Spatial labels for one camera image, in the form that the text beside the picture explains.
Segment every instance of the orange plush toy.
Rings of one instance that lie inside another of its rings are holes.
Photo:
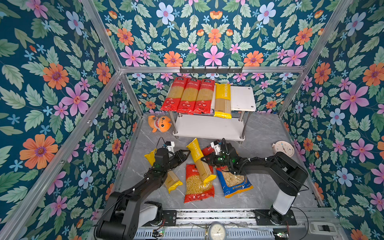
[[[148,124],[151,128],[153,128],[152,132],[156,132],[157,130],[166,132],[170,129],[172,123],[169,117],[161,116],[153,119],[154,117],[154,115],[148,116]]]

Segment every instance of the pasta package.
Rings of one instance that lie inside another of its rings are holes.
[[[152,152],[144,155],[144,157],[148,160],[148,162],[153,166],[153,163],[155,162],[155,153],[157,148],[155,148]],[[183,183],[180,181],[179,177],[172,171],[168,171],[168,175],[166,178],[166,181],[164,182],[165,186],[168,189],[168,193],[175,190],[178,186],[183,185]]]
[[[204,79],[201,81],[200,90],[197,94],[195,110],[193,113],[210,113],[211,102],[214,96],[215,80]]]
[[[216,171],[226,198],[230,198],[235,194],[253,189],[252,184],[246,176],[233,175],[230,172],[223,172],[228,171],[228,167],[219,167]]]
[[[192,159],[195,162],[197,169],[199,170],[199,175],[203,180],[204,186],[206,186],[216,178],[216,175],[214,175],[213,172],[210,171],[210,167],[206,162],[201,161],[201,158],[204,155],[201,152],[197,138],[195,138],[190,144],[188,144],[187,148],[191,151]]]
[[[181,96],[183,95],[184,88],[187,84],[189,78],[177,77],[172,83],[171,88],[169,89],[167,98],[165,99],[163,106],[161,106],[162,111],[177,111],[179,106]]]
[[[212,167],[210,167],[210,171],[213,174],[214,170]],[[187,181],[187,190],[185,192],[184,203],[215,197],[215,188],[212,182],[204,186],[196,165],[187,164],[185,178]]]
[[[179,107],[177,108],[178,113],[193,114],[197,94],[200,88],[200,82],[201,80],[199,79],[189,78],[187,85],[185,86],[183,96],[181,97]]]
[[[215,117],[232,118],[231,85],[216,84]]]

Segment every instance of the red pasta package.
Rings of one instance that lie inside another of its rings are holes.
[[[177,77],[172,83],[167,98],[161,106],[162,111],[177,111],[181,96],[189,78]]]
[[[201,81],[200,90],[197,95],[195,110],[193,113],[210,113],[211,102],[214,96],[215,80],[204,79]]]
[[[214,173],[212,166],[209,166],[211,173]],[[185,192],[184,203],[203,200],[209,197],[215,197],[215,188],[210,181],[205,187],[200,178],[199,171],[194,164],[187,164],[186,167],[187,190]]]
[[[193,114],[197,93],[199,92],[200,88],[200,82],[201,80],[194,78],[190,78],[188,80],[183,92],[183,96],[181,97],[179,107],[177,108],[178,113]]]

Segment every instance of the white alarm clock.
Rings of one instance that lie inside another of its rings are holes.
[[[210,240],[225,240],[227,238],[227,230],[223,224],[214,222],[208,229],[208,237]]]
[[[274,154],[276,154],[277,152],[283,152],[288,157],[292,157],[295,153],[295,149],[293,148],[293,146],[286,141],[278,141],[272,144],[272,149]]]

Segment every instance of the blue pasta package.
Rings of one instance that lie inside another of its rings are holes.
[[[246,176],[233,175],[230,172],[224,171],[228,171],[228,167],[218,167],[216,169],[217,177],[226,198],[253,189],[252,184]]]

